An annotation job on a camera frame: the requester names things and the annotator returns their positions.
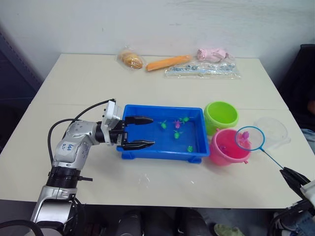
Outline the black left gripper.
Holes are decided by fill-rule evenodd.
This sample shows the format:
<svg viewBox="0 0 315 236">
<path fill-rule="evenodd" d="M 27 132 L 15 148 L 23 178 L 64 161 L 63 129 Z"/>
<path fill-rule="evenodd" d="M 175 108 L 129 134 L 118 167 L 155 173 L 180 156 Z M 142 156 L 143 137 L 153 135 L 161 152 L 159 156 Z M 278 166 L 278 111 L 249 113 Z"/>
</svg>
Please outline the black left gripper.
<svg viewBox="0 0 315 236">
<path fill-rule="evenodd" d="M 109 131 L 110 141 L 117 146 L 123 148 L 123 150 L 139 150 L 148 148 L 155 144 L 155 141 L 137 140 L 128 142 L 128 134 L 126 127 L 130 124 L 144 125 L 153 123 L 153 119 L 145 116 L 129 116 L 125 117 L 125 120 L 120 120 L 114 128 Z"/>
</svg>

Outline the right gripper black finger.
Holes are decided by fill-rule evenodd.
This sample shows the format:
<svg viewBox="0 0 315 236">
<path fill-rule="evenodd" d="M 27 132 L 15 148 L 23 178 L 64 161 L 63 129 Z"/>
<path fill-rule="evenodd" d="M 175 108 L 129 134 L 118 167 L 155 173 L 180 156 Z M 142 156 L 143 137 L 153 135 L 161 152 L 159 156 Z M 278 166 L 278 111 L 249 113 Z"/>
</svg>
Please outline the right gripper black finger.
<svg viewBox="0 0 315 236">
<path fill-rule="evenodd" d="M 280 170 L 280 173 L 285 179 L 289 188 L 293 190 L 300 198 L 304 198 L 304 195 L 300 191 L 300 182 L 289 171 L 285 169 Z"/>
<path fill-rule="evenodd" d="M 300 185 L 305 185 L 311 182 L 306 176 L 302 175 L 301 173 L 296 172 L 288 167 L 283 168 L 283 172 L 290 177 L 291 179 L 295 180 Z"/>
</svg>

